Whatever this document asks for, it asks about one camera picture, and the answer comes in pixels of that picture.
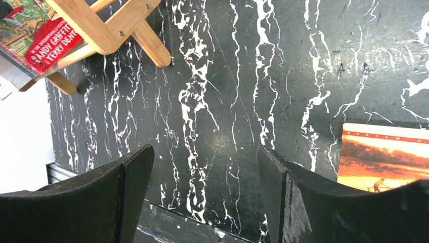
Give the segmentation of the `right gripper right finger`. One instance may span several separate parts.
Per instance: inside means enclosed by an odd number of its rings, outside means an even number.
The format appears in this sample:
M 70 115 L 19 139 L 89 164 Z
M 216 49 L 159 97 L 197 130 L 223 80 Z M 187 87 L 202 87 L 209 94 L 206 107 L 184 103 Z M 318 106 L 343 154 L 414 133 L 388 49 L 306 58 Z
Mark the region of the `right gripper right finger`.
M 371 193 L 264 145 L 256 162 L 271 242 L 428 242 L 428 180 Z

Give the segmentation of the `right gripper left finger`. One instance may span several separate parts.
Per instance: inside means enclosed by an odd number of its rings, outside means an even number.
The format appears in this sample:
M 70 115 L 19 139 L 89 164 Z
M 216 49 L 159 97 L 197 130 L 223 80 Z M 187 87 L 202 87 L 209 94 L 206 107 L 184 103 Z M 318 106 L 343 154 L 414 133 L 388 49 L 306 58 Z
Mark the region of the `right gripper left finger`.
M 154 163 L 145 144 L 37 191 L 1 195 L 1 242 L 133 242 Z

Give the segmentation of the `orange Huckleberry Finn book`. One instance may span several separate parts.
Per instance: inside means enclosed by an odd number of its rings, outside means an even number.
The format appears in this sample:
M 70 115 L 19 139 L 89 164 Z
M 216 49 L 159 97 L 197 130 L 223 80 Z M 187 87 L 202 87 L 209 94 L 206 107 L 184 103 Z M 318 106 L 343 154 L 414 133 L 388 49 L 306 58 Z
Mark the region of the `orange Huckleberry Finn book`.
M 345 123 L 337 182 L 379 193 L 428 179 L 428 130 Z

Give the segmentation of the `white book with brown bars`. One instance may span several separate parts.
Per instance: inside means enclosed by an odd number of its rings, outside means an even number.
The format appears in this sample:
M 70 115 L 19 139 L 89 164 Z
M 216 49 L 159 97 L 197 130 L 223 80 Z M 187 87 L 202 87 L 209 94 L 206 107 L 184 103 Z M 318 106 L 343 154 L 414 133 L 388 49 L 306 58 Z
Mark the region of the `white book with brown bars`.
M 21 60 L 1 51 L 1 101 L 22 89 L 37 73 Z

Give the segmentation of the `wooden book rack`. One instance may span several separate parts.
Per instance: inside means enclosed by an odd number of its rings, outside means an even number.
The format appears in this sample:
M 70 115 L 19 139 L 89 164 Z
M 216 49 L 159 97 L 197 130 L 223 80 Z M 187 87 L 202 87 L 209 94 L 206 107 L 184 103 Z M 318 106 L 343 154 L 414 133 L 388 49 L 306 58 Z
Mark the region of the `wooden book rack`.
M 44 74 L 29 80 L 20 91 L 25 92 L 38 80 L 46 78 L 64 94 L 75 94 L 76 85 L 62 75 L 60 69 L 95 53 L 112 54 L 130 36 L 137 41 L 156 66 L 169 66 L 170 52 L 146 20 L 160 3 L 161 0 L 128 0 L 107 21 L 103 21 L 97 13 L 113 4 L 113 1 L 96 1 L 91 6 L 86 1 L 48 1 L 60 17 L 83 38 L 83 42 Z

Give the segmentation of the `red book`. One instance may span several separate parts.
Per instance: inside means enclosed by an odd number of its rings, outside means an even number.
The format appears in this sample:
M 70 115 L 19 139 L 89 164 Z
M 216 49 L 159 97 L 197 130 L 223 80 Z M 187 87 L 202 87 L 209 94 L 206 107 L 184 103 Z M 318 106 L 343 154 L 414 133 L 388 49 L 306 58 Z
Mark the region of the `red book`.
M 43 74 L 82 41 L 45 1 L 1 1 L 1 50 Z

